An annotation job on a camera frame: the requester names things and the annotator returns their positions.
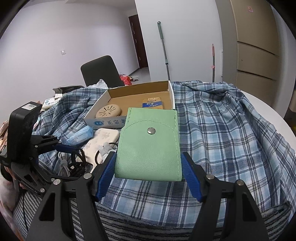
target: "green leather pouch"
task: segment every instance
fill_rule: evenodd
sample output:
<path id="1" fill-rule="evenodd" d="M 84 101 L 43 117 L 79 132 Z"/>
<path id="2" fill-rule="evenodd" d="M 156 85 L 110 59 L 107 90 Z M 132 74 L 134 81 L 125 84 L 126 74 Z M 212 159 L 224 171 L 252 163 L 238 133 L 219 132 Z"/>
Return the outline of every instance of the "green leather pouch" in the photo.
<path id="1" fill-rule="evenodd" d="M 128 109 L 119 138 L 115 177 L 181 181 L 177 111 Z"/>

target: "office chair backrest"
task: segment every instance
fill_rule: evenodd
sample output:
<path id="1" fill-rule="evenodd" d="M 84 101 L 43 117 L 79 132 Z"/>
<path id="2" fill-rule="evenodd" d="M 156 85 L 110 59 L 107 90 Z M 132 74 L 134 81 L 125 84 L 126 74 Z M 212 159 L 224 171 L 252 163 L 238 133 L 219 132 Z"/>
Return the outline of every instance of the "office chair backrest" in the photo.
<path id="1" fill-rule="evenodd" d="M 109 55 L 85 63 L 80 69 L 86 86 L 94 85 L 100 79 L 104 80 L 109 88 L 124 86 L 114 61 Z"/>

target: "mop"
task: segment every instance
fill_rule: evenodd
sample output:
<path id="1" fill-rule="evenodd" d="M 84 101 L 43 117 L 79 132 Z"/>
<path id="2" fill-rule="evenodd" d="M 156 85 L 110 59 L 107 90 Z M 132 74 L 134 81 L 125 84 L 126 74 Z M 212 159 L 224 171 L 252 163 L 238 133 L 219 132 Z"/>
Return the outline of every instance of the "mop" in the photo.
<path id="1" fill-rule="evenodd" d="M 170 81 L 170 72 L 169 72 L 169 70 L 168 70 L 168 59 L 167 59 L 166 52 L 165 52 L 165 43 L 164 43 L 164 41 L 163 41 L 163 32 L 162 32 L 162 30 L 161 30 L 161 25 L 160 25 L 160 24 L 161 24 L 161 22 L 158 21 L 158 22 L 157 22 L 157 25 L 158 25 L 158 30 L 159 30 L 160 39 L 161 39 L 161 42 L 162 42 L 162 44 L 163 44 L 163 53 L 164 53 L 164 55 L 165 55 L 165 65 L 167 66 L 168 80 Z"/>
<path id="2" fill-rule="evenodd" d="M 213 69 L 213 73 L 212 73 L 212 83 L 215 82 L 215 47 L 214 44 L 212 44 L 212 55 L 213 55 L 213 65 L 212 65 L 212 69 Z"/>

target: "blue plaid fabric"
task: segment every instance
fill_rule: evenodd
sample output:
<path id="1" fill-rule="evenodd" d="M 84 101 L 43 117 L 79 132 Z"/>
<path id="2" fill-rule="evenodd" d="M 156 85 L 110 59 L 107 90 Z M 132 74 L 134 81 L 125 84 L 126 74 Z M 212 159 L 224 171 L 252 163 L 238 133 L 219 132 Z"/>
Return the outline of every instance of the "blue plaid fabric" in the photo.
<path id="1" fill-rule="evenodd" d="M 272 124 L 261 117 L 242 92 L 227 83 L 173 84 L 180 148 L 207 173 L 223 181 L 242 179 L 259 210 L 296 201 L 295 152 Z M 84 115 L 104 90 L 85 88 L 64 96 L 45 112 L 34 134 L 57 135 L 64 143 L 85 126 Z M 57 173 L 56 151 L 39 156 L 40 165 Z M 113 178 L 104 206 L 151 224 L 192 228 L 201 204 L 186 181 L 152 182 Z M 221 201 L 217 226 L 226 202 Z"/>

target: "cardboard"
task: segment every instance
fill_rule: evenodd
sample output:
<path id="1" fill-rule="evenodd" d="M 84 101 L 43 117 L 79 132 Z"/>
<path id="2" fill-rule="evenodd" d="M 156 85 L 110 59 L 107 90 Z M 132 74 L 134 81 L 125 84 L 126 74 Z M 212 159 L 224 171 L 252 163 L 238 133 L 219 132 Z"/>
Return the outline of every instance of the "cardboard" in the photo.
<path id="1" fill-rule="evenodd" d="M 108 89 L 96 101 L 84 117 L 84 122 L 93 129 L 122 128 L 128 108 L 142 108 L 143 100 L 160 97 L 164 110 L 175 109 L 175 98 L 170 81 L 150 82 Z M 96 113 L 108 104 L 117 104 L 121 113 L 116 117 L 96 118 Z"/>

